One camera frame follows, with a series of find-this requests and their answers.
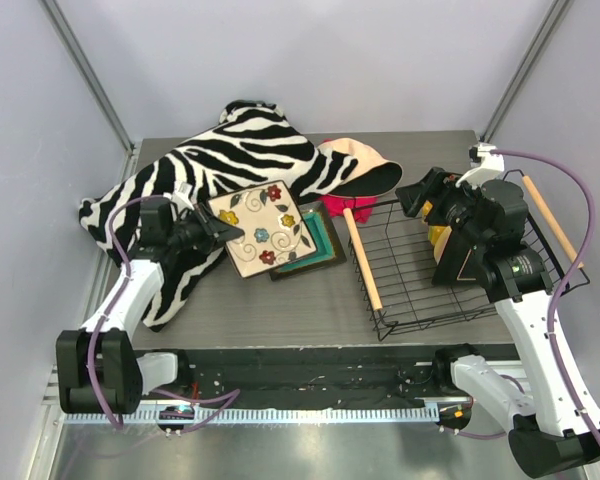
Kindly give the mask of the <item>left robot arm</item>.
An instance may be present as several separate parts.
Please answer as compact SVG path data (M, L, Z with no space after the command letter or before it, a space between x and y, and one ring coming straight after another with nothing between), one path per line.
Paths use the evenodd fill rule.
M115 428L134 413L142 398L160 388L185 397L193 375L183 354L159 350L138 356L131 338L146 307L184 250L209 254L243 231L181 198L151 195L131 200L144 221L138 244L126 251L112 241L122 265L100 307L76 330L56 340L60 405L69 414L103 414Z

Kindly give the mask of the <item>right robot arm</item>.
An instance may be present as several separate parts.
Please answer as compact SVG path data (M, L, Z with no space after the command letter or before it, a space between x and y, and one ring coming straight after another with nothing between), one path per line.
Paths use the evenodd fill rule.
M477 400L531 478L600 461L600 408L557 319L564 287L553 284L543 258L524 239L529 210L522 189L498 177L473 186L434 167L396 196L406 216L429 205L425 222L450 228L445 250L473 270L514 341L531 392L523 394L468 344L435 354L435 389Z

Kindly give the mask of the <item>cream floral square plate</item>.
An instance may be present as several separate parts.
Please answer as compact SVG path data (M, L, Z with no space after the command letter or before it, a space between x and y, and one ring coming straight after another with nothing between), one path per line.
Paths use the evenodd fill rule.
M317 251L300 209L282 180L217 196L208 205L219 220L244 231L240 239L225 246L243 278L260 275Z

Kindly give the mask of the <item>black square plate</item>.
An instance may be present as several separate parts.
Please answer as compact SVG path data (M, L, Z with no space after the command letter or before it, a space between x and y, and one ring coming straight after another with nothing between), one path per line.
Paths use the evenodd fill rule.
M489 289L495 275L487 261L488 242L478 242L447 227L434 246L434 286L479 285Z

